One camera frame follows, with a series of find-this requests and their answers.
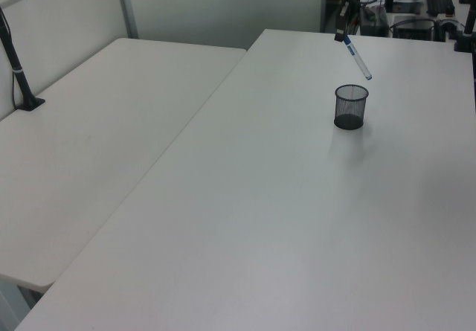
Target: table top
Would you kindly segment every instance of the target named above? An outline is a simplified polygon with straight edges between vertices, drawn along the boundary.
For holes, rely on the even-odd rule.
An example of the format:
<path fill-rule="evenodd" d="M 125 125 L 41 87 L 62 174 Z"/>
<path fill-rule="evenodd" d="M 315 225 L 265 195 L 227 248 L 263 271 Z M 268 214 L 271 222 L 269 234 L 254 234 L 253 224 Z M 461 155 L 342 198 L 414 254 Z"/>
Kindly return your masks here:
<path fill-rule="evenodd" d="M 119 39 L 0 123 L 0 278 L 44 292 L 244 50 Z"/>
<path fill-rule="evenodd" d="M 473 330 L 471 55 L 353 41 L 266 30 L 18 331 Z"/>

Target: black mesh cup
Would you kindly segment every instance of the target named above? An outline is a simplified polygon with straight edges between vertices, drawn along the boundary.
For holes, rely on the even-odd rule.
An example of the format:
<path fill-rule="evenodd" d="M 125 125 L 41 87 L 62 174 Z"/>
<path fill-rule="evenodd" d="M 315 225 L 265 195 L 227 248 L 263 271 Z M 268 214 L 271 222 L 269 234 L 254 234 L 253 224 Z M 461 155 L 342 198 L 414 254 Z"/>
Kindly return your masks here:
<path fill-rule="evenodd" d="M 358 129 L 364 125 L 365 100 L 368 95 L 368 90 L 355 84 L 337 88 L 334 124 L 345 130 Z"/>

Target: marker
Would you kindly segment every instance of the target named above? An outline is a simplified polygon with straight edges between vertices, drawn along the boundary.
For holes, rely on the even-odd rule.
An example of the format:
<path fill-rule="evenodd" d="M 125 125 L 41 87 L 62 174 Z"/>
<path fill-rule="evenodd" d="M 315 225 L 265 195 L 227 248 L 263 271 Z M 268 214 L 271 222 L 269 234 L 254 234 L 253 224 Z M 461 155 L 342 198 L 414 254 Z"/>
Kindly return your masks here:
<path fill-rule="evenodd" d="M 362 73 L 364 74 L 365 78 L 367 78 L 367 80 L 371 80 L 372 79 L 372 74 L 370 74 L 369 68 L 367 68 L 364 61 L 362 61 L 362 58 L 360 57 L 360 54 L 358 54 L 356 48 L 351 43 L 350 38 L 348 37 L 348 35 L 344 36 L 344 43 L 347 46 L 347 48 L 349 49 L 350 54 L 352 54 L 352 56 L 356 60 L 357 65 L 360 68 L 360 70 L 362 71 Z"/>

